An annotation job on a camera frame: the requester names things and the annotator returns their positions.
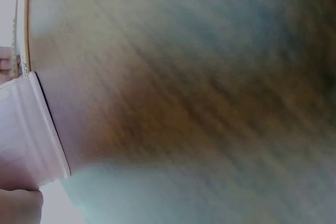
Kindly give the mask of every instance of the wooden table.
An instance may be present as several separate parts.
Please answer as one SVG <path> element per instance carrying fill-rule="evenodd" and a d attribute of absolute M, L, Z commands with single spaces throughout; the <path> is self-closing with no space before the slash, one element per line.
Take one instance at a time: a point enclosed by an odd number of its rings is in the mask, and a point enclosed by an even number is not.
<path fill-rule="evenodd" d="M 88 223 L 331 223 L 336 0 L 30 0 Z"/>

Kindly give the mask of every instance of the wood grain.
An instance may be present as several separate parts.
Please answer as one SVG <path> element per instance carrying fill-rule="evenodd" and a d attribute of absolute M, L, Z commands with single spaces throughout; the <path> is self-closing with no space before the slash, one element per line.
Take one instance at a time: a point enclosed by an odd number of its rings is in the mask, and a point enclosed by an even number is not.
<path fill-rule="evenodd" d="M 30 0 L 88 223 L 330 223 L 336 0 Z"/>

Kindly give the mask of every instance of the paper cup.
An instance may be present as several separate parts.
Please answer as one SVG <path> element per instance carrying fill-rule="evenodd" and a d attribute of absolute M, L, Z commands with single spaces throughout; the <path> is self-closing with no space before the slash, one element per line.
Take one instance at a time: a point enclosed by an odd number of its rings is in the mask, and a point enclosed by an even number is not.
<path fill-rule="evenodd" d="M 70 175 L 34 72 L 0 86 L 0 189 L 35 190 Z"/>

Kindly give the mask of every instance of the plastic container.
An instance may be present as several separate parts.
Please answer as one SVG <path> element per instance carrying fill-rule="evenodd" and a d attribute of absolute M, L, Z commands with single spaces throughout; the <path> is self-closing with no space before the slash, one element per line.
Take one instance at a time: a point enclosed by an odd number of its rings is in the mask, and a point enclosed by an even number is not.
<path fill-rule="evenodd" d="M 0 189 L 35 190 L 70 175 L 34 72 L 0 86 Z"/>

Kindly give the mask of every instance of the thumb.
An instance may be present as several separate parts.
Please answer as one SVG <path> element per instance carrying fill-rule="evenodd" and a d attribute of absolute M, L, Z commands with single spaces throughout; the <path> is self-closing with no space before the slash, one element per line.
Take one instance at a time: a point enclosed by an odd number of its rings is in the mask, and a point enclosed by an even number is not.
<path fill-rule="evenodd" d="M 8 224 L 40 223 L 43 205 L 43 195 L 40 191 L 15 190 L 3 191 L 2 193 L 7 200 L 8 213 L 11 216 Z"/>

